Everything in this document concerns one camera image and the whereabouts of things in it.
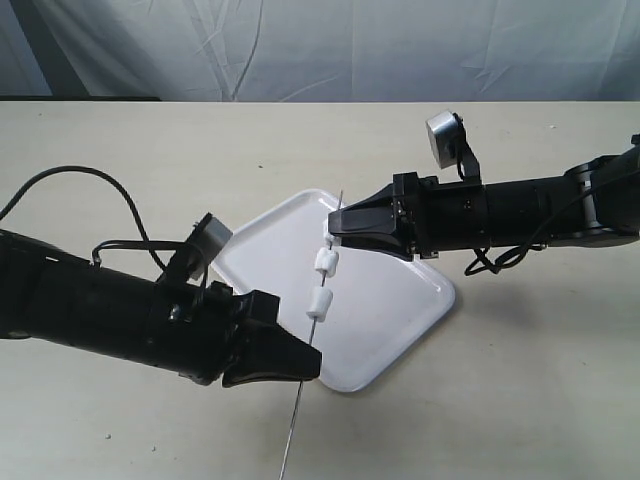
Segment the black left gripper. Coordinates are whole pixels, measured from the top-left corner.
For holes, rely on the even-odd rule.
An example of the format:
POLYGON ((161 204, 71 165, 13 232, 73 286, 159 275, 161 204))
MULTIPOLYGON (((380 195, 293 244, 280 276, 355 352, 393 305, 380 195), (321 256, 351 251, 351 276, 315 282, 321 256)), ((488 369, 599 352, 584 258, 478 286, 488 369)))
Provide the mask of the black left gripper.
POLYGON ((175 303, 149 333, 149 364, 224 388, 319 377, 321 353, 278 325, 279 298, 213 283, 202 301, 175 303))

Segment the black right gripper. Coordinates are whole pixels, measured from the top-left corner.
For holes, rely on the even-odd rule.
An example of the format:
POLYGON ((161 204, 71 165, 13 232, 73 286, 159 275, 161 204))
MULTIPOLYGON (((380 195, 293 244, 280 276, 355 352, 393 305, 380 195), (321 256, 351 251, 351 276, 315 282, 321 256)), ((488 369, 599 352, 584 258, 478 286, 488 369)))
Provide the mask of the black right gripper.
POLYGON ((441 184, 435 176, 421 178, 415 172, 396 174, 392 185, 331 212, 328 232, 345 248, 404 261, 486 248, 486 189, 474 182, 441 184))

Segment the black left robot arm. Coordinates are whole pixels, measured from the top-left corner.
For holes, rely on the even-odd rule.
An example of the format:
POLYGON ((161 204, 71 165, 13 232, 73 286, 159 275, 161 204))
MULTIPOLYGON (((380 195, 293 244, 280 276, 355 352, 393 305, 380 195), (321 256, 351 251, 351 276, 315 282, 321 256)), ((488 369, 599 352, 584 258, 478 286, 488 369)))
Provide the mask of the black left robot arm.
POLYGON ((1 233, 1 337, 35 338, 176 372, 199 385, 303 382, 322 355, 278 323, 278 297, 156 281, 1 233))

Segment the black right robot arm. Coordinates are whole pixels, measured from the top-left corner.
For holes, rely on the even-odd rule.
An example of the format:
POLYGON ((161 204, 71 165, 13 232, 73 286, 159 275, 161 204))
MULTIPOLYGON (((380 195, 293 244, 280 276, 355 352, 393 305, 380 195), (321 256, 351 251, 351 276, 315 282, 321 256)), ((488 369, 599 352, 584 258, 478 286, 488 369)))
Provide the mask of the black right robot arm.
POLYGON ((367 199, 334 211, 344 247, 403 260, 445 251, 609 247, 639 238, 639 148, 603 155, 555 177, 484 184, 396 174, 367 199))

